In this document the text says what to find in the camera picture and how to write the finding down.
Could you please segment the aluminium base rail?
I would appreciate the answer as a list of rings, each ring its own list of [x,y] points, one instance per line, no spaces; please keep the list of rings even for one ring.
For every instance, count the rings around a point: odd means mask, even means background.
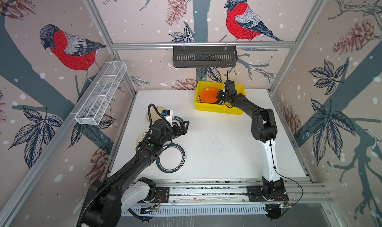
[[[156,180],[157,187],[169,187],[168,204],[172,205],[213,205],[247,204],[250,202],[248,186],[262,186],[261,179],[216,179],[212,181],[170,181]],[[315,204],[333,203],[324,184],[308,179],[296,182],[285,180],[284,185],[289,203]]]

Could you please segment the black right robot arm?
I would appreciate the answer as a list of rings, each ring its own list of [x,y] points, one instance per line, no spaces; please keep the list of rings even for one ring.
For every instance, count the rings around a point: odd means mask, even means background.
[[[218,91],[217,99],[242,110],[251,118],[251,134],[260,142],[264,161],[262,195],[269,201],[276,199],[286,190],[284,180],[276,167],[275,140],[278,130],[273,110],[262,108],[248,100],[245,95],[239,94],[231,80],[227,80],[224,89]]]

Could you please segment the yellow plastic bin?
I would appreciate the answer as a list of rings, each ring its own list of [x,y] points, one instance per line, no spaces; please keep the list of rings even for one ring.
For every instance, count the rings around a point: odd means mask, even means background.
[[[219,82],[211,81],[199,81],[195,89],[194,94],[194,106],[195,110],[215,112],[215,113],[224,113],[224,114],[233,114],[233,115],[242,115],[244,112],[237,107],[229,105],[227,102],[218,102],[217,104],[209,104],[200,102],[200,94],[207,88],[215,88],[217,90],[224,90],[224,84]]]

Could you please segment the orange plate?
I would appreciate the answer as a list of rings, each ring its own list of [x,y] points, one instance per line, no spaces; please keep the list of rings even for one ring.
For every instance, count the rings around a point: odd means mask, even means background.
[[[217,98],[218,90],[212,87],[204,89],[199,95],[199,102],[206,104],[217,104],[219,99]]]

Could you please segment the black plate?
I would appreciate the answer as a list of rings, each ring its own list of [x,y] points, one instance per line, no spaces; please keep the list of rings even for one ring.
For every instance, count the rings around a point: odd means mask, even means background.
[[[217,99],[217,101],[215,102],[215,104],[217,104],[217,105],[222,105],[223,103],[224,103],[224,101],[221,99]]]

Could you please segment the black hanging basket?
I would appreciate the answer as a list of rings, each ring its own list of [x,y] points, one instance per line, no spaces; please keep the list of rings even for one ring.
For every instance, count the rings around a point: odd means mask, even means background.
[[[173,48],[175,68],[229,68],[238,60],[235,46],[191,46]]]

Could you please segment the teal rim Hao Shi plate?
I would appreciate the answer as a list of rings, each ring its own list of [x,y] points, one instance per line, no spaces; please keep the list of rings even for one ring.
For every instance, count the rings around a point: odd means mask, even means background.
[[[182,123],[184,123],[184,120],[178,116],[172,116],[172,123],[181,125]]]

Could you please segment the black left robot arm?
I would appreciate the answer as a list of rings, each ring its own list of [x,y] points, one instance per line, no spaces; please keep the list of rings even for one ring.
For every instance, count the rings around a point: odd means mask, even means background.
[[[105,181],[90,185],[76,226],[115,227],[122,214],[122,194],[158,159],[167,142],[188,132],[189,124],[189,121],[183,121],[170,125],[166,119],[156,120],[128,163]]]

